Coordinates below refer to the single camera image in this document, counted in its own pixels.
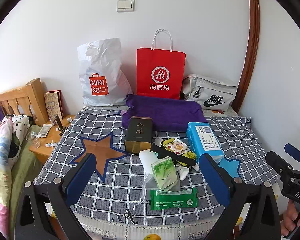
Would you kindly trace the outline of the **person's right hand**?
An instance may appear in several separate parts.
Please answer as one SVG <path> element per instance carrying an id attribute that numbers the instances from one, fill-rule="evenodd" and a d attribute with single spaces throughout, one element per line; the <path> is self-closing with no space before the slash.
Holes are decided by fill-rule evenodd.
<path id="1" fill-rule="evenodd" d="M 300 226 L 300 219 L 296 224 L 295 221 L 298 217 L 298 211 L 296 210 L 294 201 L 289 200 L 287 209 L 283 214 L 283 221 L 281 221 L 281 235 L 287 236 L 290 232 L 294 231 L 296 226 Z"/>

